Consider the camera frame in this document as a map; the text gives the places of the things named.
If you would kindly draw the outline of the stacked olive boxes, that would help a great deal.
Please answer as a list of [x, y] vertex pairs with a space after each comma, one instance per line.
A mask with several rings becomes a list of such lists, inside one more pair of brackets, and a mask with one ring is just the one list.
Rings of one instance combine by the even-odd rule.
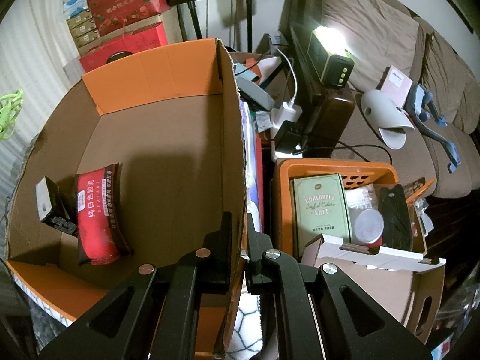
[[67, 26], [77, 49], [100, 38], [90, 10], [83, 10], [67, 20]]

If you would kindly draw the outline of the orange plastic basket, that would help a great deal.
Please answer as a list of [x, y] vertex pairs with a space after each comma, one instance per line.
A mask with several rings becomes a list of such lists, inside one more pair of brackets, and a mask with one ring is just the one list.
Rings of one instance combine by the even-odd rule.
[[319, 235], [352, 241], [346, 191], [367, 185], [396, 185], [388, 163], [323, 158], [277, 161], [273, 176], [276, 247], [300, 258]]

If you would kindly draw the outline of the red collection gift bag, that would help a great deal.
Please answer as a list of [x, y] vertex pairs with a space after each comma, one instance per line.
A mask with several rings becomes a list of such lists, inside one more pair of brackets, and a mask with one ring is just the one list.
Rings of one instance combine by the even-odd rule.
[[80, 57], [80, 65], [85, 72], [90, 72], [124, 56], [166, 46], [167, 44], [164, 24], [159, 22], [90, 48], [85, 56]]

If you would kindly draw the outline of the red floral gift box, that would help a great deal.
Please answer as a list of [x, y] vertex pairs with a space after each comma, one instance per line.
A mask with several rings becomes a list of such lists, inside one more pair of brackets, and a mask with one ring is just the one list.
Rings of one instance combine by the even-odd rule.
[[99, 35], [157, 16], [171, 7], [167, 0], [87, 0]]

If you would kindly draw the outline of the red snack packet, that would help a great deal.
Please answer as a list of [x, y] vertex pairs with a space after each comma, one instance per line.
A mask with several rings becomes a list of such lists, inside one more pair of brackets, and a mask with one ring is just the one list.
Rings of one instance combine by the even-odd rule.
[[131, 254], [116, 214], [118, 170], [119, 165], [113, 163], [76, 178], [76, 217], [82, 264], [110, 265]]

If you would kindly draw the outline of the orange cardboard box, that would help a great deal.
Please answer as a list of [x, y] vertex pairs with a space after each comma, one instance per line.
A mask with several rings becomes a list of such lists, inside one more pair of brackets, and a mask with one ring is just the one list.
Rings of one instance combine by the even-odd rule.
[[[116, 214], [133, 255], [80, 265], [78, 240], [43, 224], [35, 187], [75, 204], [80, 174], [118, 164]], [[230, 287], [202, 299], [195, 354], [222, 359], [241, 288], [246, 160], [233, 60], [216, 39], [161, 46], [85, 74], [27, 154], [10, 204], [7, 266], [29, 300], [74, 322], [144, 263], [175, 263], [233, 216]]]

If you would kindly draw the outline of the white curtain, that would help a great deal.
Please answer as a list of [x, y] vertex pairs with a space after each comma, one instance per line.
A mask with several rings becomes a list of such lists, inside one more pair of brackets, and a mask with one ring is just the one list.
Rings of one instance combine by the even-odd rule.
[[1, 93], [24, 93], [14, 131], [1, 142], [3, 197], [16, 186], [26, 148], [76, 82], [65, 70], [78, 52], [64, 1], [15, 0], [1, 22]]

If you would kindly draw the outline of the black mesh item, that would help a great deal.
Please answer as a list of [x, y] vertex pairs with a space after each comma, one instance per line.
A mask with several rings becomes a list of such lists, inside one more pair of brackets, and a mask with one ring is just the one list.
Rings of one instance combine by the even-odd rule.
[[383, 217], [382, 244], [397, 250], [413, 250], [413, 232], [404, 189], [400, 184], [378, 191], [378, 210]]

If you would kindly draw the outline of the brown cardboard carton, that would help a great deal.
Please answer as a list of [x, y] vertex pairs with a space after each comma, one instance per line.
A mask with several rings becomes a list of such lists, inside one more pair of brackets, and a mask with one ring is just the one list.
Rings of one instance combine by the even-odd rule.
[[[354, 209], [378, 210], [378, 191], [383, 186], [394, 185], [370, 184], [346, 191], [351, 221]], [[402, 187], [413, 234], [412, 251], [385, 247], [383, 236], [374, 244], [358, 244], [353, 237], [345, 242], [337, 236], [319, 235], [299, 259], [312, 267], [336, 264], [416, 338], [426, 342], [439, 311], [447, 261], [427, 255], [414, 199]]]

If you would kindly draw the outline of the pink card box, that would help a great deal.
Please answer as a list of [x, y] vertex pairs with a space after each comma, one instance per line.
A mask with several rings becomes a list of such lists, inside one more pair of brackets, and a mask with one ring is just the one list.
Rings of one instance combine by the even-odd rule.
[[402, 108], [407, 100], [413, 81], [391, 65], [383, 80], [380, 91], [385, 93], [397, 107]]

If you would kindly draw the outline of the brown sofa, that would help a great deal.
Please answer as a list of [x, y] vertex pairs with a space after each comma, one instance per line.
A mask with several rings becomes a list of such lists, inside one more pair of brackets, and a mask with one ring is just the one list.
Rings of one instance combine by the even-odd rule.
[[333, 158], [392, 164], [403, 183], [434, 179], [428, 192], [438, 198], [465, 197], [479, 189], [479, 149], [471, 136], [479, 126], [479, 83], [426, 21], [396, 0], [291, 0], [289, 21], [333, 26], [345, 34], [355, 60], [348, 85], [357, 102], [363, 92], [381, 86], [391, 66], [425, 86], [448, 123], [439, 127], [429, 120], [427, 126], [456, 145], [461, 164], [449, 172], [441, 144], [418, 130], [408, 133], [402, 148], [389, 149], [359, 108], [340, 138], [357, 149], [340, 148]]

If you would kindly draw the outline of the blue tissue pack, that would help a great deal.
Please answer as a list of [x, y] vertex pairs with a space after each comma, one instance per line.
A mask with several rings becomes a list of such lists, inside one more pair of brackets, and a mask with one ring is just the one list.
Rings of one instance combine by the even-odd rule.
[[87, 10], [89, 10], [87, 0], [66, 0], [63, 3], [63, 14], [67, 20]]

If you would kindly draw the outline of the bright portable lamp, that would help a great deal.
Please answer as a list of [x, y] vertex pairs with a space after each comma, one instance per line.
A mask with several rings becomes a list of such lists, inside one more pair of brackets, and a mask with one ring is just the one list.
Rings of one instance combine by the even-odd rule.
[[355, 66], [343, 33], [318, 26], [310, 36], [307, 56], [320, 83], [328, 88], [344, 88]]

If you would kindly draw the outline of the black coffee box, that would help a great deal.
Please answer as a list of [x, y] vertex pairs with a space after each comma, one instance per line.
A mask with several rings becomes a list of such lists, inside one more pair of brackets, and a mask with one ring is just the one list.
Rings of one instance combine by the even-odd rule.
[[41, 223], [70, 236], [77, 235], [77, 223], [72, 218], [58, 185], [44, 176], [35, 185], [37, 213]]

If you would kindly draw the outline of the white round lid jar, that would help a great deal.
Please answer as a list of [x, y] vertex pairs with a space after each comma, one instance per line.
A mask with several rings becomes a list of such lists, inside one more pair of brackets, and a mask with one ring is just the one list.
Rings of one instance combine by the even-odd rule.
[[382, 214], [373, 208], [354, 209], [352, 214], [352, 236], [360, 245], [372, 245], [383, 235]]

